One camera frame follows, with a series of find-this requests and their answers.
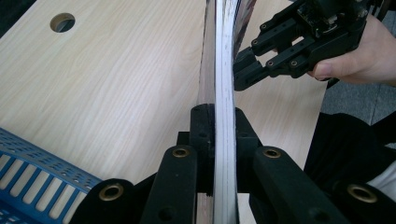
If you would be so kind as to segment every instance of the black pants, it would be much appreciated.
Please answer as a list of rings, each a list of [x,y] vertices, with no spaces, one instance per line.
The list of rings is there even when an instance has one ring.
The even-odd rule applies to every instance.
[[[370,181],[395,160],[372,126],[346,114],[320,114],[304,171],[330,192],[338,180]]]

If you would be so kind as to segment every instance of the table surface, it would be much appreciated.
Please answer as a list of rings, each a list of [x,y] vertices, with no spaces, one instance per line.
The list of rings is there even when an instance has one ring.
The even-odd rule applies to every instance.
[[[287,0],[258,0],[241,48]],[[67,32],[50,29],[70,13]],[[197,104],[205,1],[38,0],[0,39],[0,127],[102,179],[155,173]],[[265,145],[301,166],[325,83],[267,78],[235,93]],[[241,221],[248,215],[241,195]]]

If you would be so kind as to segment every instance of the metal rivet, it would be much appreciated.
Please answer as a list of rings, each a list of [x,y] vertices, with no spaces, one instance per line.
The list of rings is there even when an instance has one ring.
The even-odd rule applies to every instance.
[[[276,149],[265,149],[262,154],[264,154],[264,156],[271,158],[271,159],[277,159],[280,157],[281,153],[276,150]]]
[[[346,190],[352,197],[364,203],[376,203],[378,201],[376,195],[363,186],[351,184]]]
[[[190,155],[190,152],[185,148],[177,148],[173,150],[172,155],[176,158],[185,158]]]
[[[107,185],[99,192],[102,201],[110,202],[118,199],[123,193],[123,186],[119,183]]]

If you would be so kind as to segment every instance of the gray floor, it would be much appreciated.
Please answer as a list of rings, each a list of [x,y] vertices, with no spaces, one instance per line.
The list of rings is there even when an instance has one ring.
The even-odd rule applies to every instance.
[[[383,22],[396,35],[396,13],[388,12]],[[396,111],[396,88],[383,84],[354,85],[340,81],[326,91],[321,111],[328,114],[346,113],[374,124]]]

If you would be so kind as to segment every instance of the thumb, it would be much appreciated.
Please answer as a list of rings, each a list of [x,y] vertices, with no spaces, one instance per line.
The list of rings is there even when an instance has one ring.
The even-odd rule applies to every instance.
[[[360,69],[355,66],[355,59],[349,53],[318,62],[312,77],[322,80],[328,77],[345,77],[352,75]]]

